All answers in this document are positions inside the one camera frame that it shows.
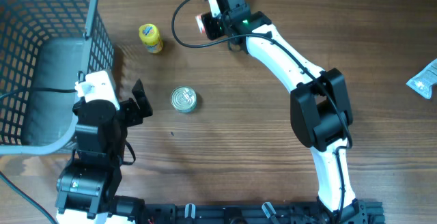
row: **laundry basket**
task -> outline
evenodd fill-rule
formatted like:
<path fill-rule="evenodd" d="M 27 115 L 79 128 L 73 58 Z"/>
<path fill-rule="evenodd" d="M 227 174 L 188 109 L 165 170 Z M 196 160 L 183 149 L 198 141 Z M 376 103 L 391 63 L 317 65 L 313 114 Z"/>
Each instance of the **laundry basket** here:
<path fill-rule="evenodd" d="M 22 87 L 74 89 L 78 73 L 112 69 L 98 0 L 0 0 L 0 94 Z M 74 146 L 76 94 L 25 92 L 0 100 L 0 154 Z"/>

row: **yellow cylinder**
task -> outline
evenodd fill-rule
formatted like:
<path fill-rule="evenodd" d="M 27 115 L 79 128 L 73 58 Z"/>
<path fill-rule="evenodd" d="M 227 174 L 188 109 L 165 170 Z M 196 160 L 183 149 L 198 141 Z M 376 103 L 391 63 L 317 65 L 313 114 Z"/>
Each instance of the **yellow cylinder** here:
<path fill-rule="evenodd" d="M 159 53 L 163 47 L 163 41 L 159 36 L 158 28 L 153 24 L 146 24 L 139 28 L 139 38 L 147 47 L 149 53 Z"/>

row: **wooden table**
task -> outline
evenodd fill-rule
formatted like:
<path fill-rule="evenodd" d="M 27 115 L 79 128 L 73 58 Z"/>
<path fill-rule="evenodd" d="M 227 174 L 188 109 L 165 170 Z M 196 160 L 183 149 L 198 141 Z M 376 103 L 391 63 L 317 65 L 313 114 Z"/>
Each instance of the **wooden table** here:
<path fill-rule="evenodd" d="M 173 39 L 171 15 L 183 0 L 99 0 L 116 46 L 119 96 L 143 81 L 153 117 L 129 130 L 137 162 L 122 167 L 118 195 L 146 203 L 226 204 L 314 201 L 318 181 L 310 151 L 290 126 L 285 88 L 257 60 L 227 46 L 184 48 Z M 406 81 L 437 57 L 436 0 L 247 0 L 272 19 L 281 35 L 313 63 L 346 77 L 354 123 L 348 152 L 359 199 L 382 201 L 387 223 L 437 220 L 437 102 Z M 195 15 L 182 9 L 183 41 L 205 42 Z M 165 49 L 150 55 L 138 28 L 154 23 Z M 181 114 L 171 91 L 199 93 L 195 112 Z M 3 156 L 0 170 L 52 214 L 55 184 L 67 156 Z M 0 223 L 46 223 L 0 182 Z"/>

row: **wood grain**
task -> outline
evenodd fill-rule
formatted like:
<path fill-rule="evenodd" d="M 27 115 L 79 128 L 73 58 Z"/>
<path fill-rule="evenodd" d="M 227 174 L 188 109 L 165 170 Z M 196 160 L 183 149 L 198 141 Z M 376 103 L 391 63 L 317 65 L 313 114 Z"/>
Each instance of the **wood grain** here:
<path fill-rule="evenodd" d="M 289 96 L 258 61 L 225 45 L 203 49 L 175 43 L 171 15 L 183 0 L 99 0 L 117 49 L 119 97 L 141 78 L 153 117 L 129 130 L 137 153 L 123 167 L 119 195 L 146 203 L 221 204 L 313 201 L 318 182 L 309 150 L 290 127 Z M 358 198 L 382 201 L 387 223 L 437 219 L 437 102 L 406 81 L 437 58 L 436 0 L 247 0 L 313 63 L 346 77 L 354 113 L 348 152 Z M 201 43 L 195 0 L 176 20 L 183 41 Z M 150 55 L 138 28 L 154 23 L 164 51 Z M 189 85 L 198 109 L 177 113 L 171 91 Z M 67 156 L 4 156 L 0 170 L 55 214 L 55 183 Z M 0 223 L 46 223 L 0 182 Z"/>

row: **light blue plastic object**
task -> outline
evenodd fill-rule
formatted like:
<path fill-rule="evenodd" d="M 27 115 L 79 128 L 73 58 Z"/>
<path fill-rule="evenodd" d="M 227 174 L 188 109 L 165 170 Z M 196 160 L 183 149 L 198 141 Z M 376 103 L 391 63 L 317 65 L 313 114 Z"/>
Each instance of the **light blue plastic object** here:
<path fill-rule="evenodd" d="M 114 50 L 97 2 L 0 0 L 0 94 L 20 87 L 74 89 L 79 71 L 112 69 Z M 0 155 L 71 150 L 77 100 L 48 92 L 3 99 Z"/>
<path fill-rule="evenodd" d="M 437 59 L 428 64 L 420 73 L 407 82 L 407 86 L 422 95 L 431 99 L 432 85 L 437 84 Z"/>

